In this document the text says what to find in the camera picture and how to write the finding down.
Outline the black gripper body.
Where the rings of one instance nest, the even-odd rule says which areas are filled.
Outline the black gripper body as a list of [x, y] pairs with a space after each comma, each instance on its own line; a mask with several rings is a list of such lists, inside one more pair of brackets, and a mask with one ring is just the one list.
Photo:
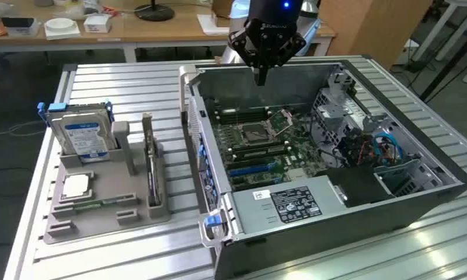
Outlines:
[[301, 1], [293, 0], [256, 0], [249, 2], [249, 13], [244, 28], [251, 43], [257, 51], [260, 69], [260, 44], [268, 36], [283, 35], [291, 37], [300, 34], [297, 18]]

